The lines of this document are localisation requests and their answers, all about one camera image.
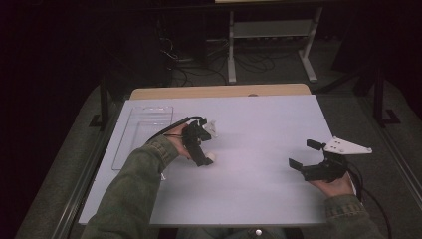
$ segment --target person's left arm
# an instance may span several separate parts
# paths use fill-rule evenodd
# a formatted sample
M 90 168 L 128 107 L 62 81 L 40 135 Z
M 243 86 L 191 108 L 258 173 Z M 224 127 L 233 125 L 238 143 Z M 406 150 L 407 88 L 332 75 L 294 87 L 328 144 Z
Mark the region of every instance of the person's left arm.
M 145 238 L 160 173 L 179 155 L 176 147 L 161 135 L 132 152 L 82 238 Z

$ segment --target person's right hand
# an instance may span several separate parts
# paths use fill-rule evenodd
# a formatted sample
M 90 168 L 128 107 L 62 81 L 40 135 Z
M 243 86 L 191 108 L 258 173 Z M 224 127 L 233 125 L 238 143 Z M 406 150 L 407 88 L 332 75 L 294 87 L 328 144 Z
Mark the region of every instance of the person's right hand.
M 310 181 L 310 184 L 319 188 L 327 197 L 354 194 L 348 173 L 345 173 L 342 178 L 336 179 L 330 183 L 318 180 Z

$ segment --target jacket cuff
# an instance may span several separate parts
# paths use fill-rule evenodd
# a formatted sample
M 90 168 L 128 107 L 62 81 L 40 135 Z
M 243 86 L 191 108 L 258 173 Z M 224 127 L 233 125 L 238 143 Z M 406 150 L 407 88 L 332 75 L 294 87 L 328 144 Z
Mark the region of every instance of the jacket cuff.
M 325 201 L 325 215 L 327 219 L 357 214 L 366 214 L 366 210 L 354 195 L 335 196 Z
M 179 155 L 176 147 L 164 135 L 153 138 L 145 145 L 153 147 L 159 153 L 164 168 Z

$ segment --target person's right arm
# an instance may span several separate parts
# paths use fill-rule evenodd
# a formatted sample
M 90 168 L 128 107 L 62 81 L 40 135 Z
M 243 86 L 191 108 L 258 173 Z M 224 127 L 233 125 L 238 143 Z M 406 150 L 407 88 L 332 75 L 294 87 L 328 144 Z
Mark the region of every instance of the person's right arm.
M 362 204 L 354 196 L 350 178 L 331 183 L 311 181 L 328 199 L 325 201 L 326 221 L 333 238 L 341 239 L 381 239 L 384 238 L 373 223 Z

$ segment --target person's left hand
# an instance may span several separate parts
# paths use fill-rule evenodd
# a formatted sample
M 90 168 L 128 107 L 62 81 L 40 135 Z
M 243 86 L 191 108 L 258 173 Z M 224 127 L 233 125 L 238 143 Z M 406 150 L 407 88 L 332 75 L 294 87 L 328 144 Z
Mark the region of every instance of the person's left hand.
M 183 142 L 182 142 L 182 130 L 185 127 L 187 127 L 186 123 L 169 130 L 164 135 L 174 145 L 179 155 L 185 156 L 187 157 L 187 159 L 190 159 L 191 158 L 190 154 L 186 150 L 186 148 L 183 146 Z

